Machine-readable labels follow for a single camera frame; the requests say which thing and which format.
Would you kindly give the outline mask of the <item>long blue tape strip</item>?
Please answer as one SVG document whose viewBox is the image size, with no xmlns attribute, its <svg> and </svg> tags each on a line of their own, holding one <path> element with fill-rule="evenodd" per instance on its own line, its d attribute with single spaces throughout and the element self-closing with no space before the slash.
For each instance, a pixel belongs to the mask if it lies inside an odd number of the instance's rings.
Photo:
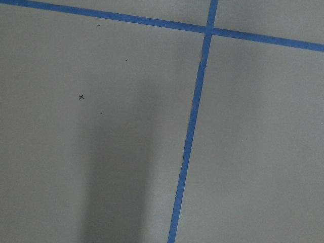
<svg viewBox="0 0 324 243">
<path fill-rule="evenodd" d="M 174 205 L 172 210 L 167 243 L 172 243 L 175 242 L 176 240 L 176 234 L 177 234 L 178 223 L 179 223 L 179 218 L 181 213 L 189 161 L 191 156 L 191 149 L 193 145 L 195 126 L 197 122 L 199 104 L 200 104 L 201 94 L 203 90 L 205 70 L 208 62 L 212 33 L 213 33 L 214 23 L 216 19 L 217 6 L 218 6 L 217 0 L 210 1 L 207 23 L 204 32 L 204 40 L 201 48 L 201 60 L 197 70 L 195 88 L 192 97 L 191 111 L 190 111 L 184 150 L 183 150 L 182 165 L 179 173 L 179 178 L 178 178 L 178 183 L 177 183 L 177 188 L 176 188 L 176 193 L 174 198 Z"/>
</svg>

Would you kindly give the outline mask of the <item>crossing blue tape strip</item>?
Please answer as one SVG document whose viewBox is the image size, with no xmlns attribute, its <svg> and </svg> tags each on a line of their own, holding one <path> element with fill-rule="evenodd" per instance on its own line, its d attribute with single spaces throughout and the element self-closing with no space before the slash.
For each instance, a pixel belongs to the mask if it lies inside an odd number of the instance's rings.
<svg viewBox="0 0 324 243">
<path fill-rule="evenodd" d="M 41 9 L 41 10 L 47 10 L 53 12 L 61 12 L 67 14 L 82 15 L 82 16 L 115 20 L 115 21 L 128 22 L 128 23 L 136 23 L 141 25 L 162 27 L 168 29 L 183 30 L 183 31 L 194 32 L 194 33 L 204 33 L 207 28 L 206 26 L 200 26 L 200 25 L 194 25 L 194 24 L 188 24 L 182 22 L 153 19 L 153 18 L 140 17 L 134 15 L 107 12 L 107 11 L 91 10 L 85 8 L 72 7 L 72 6 L 55 5 L 51 3 L 43 3 L 43 2 L 36 2 L 36 1 L 1 1 L 1 4 L 33 8 L 33 9 Z M 221 28 L 214 28 L 212 30 L 212 35 L 323 52 L 323 44 L 317 44 L 317 43 L 289 39 L 289 38 L 274 37 L 274 36 L 234 31 L 234 30 L 221 29 Z"/>
</svg>

